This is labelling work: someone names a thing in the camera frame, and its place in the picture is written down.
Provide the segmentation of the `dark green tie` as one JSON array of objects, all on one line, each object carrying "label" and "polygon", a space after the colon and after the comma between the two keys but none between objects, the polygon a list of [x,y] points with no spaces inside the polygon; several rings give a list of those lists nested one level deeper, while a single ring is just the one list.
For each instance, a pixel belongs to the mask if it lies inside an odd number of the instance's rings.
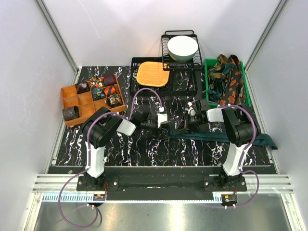
[{"label": "dark green tie", "polygon": [[[168,132],[171,138],[175,139],[189,139],[199,141],[217,141],[217,142],[230,142],[226,132],[196,132],[175,134],[173,130]],[[255,146],[268,146],[273,150],[278,150],[277,145],[268,134],[260,134],[254,140]]]}]

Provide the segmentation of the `brown blue tie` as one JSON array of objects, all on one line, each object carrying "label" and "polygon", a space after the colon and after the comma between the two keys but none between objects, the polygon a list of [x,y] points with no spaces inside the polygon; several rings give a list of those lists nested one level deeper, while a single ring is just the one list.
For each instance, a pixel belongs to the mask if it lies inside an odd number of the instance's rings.
[{"label": "brown blue tie", "polygon": [[62,114],[65,121],[70,121],[79,118],[79,110],[76,105],[64,108],[62,110]]}]

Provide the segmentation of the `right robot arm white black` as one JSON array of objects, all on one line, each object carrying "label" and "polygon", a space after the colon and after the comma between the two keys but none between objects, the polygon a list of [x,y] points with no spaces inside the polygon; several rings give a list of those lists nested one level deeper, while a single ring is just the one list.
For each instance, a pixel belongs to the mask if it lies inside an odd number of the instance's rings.
[{"label": "right robot arm white black", "polygon": [[205,135],[204,125],[209,122],[224,123],[230,142],[226,161],[222,164],[215,185],[229,191],[241,182],[244,158],[259,134],[259,126],[246,106],[218,105],[211,108],[206,99],[189,102],[174,136]]}]

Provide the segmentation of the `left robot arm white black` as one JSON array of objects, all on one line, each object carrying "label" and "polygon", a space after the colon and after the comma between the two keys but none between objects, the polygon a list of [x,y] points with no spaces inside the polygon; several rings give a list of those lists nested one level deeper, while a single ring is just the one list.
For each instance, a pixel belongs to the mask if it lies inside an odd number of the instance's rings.
[{"label": "left robot arm white black", "polygon": [[143,129],[157,135],[163,125],[168,123],[164,107],[159,107],[157,114],[136,110],[128,118],[101,107],[82,126],[81,131],[86,138],[87,164],[84,176],[87,185],[97,191],[103,187],[104,151],[116,133],[132,136]]}]

